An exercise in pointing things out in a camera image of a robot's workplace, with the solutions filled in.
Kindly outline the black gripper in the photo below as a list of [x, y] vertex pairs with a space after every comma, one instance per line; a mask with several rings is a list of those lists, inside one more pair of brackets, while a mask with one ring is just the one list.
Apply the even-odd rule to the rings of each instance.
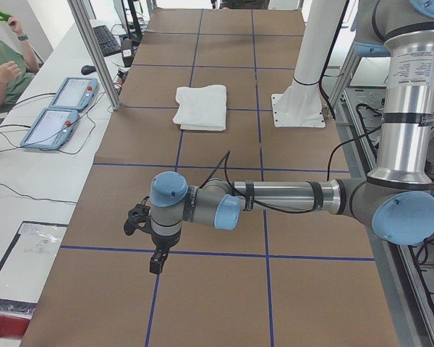
[[153, 219], [150, 217], [150, 207], [147, 206], [149, 197], [144, 197], [142, 202], [136, 204], [127, 214], [124, 222], [124, 232], [131, 236], [137, 229], [150, 234], [156, 250], [150, 258], [149, 271], [152, 274], [161, 274], [167, 260], [169, 250], [174, 245], [174, 235], [159, 234], [158, 227], [153, 227]]

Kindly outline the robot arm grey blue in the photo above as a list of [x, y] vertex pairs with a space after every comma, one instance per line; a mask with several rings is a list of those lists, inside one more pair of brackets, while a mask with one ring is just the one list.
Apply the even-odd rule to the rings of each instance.
[[179, 173], [160, 173], [124, 224], [127, 235], [139, 230], [151, 236], [152, 273], [162, 272], [183, 222], [232, 230], [242, 211], [255, 208], [346, 215], [399, 245], [420, 243], [434, 233], [432, 181], [425, 173], [434, 123], [434, 1], [361, 1], [356, 46], [363, 55], [384, 46], [391, 57], [376, 167], [364, 179], [320, 183], [209, 176], [198, 187]]

